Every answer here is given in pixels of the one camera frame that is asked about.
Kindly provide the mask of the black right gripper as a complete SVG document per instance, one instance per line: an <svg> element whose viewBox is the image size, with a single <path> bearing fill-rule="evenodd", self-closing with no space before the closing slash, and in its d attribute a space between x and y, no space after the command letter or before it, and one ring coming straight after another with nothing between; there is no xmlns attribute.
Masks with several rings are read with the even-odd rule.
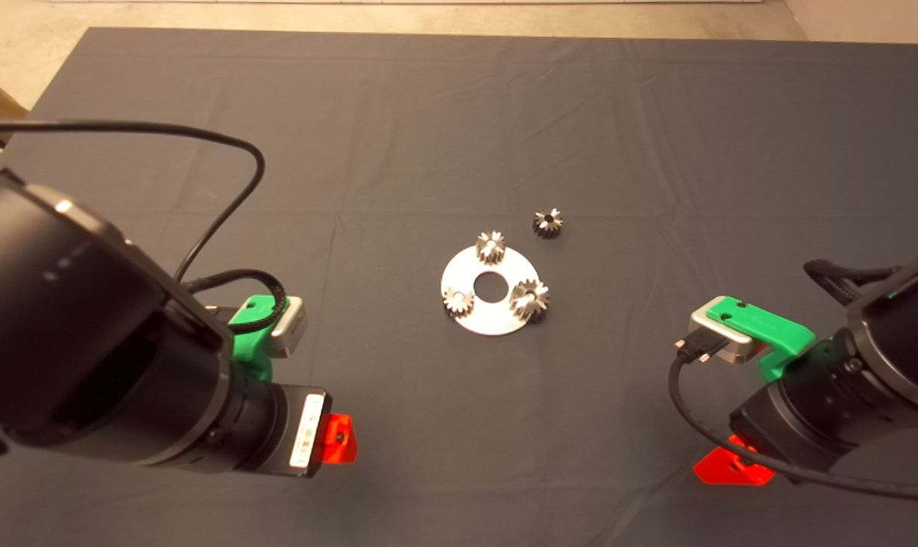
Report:
<svg viewBox="0 0 918 547"><path fill-rule="evenodd" d="M730 430L760 454L807 470L826 470L826 444L786 401L781 384L766 384L730 413ZM762 487L773 470L747 463L725 447L716 447L693 465L706 485Z"/></svg>

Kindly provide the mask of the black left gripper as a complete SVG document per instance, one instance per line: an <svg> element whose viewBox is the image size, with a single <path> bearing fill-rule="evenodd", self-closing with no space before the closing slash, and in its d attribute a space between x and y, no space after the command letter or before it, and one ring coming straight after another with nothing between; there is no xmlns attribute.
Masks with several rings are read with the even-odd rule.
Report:
<svg viewBox="0 0 918 547"><path fill-rule="evenodd" d="M271 387L274 426L261 449L261 474L309 479L322 464L355 463L358 440L353 419L347 413L330 413L330 392L302 385Z"/></svg>

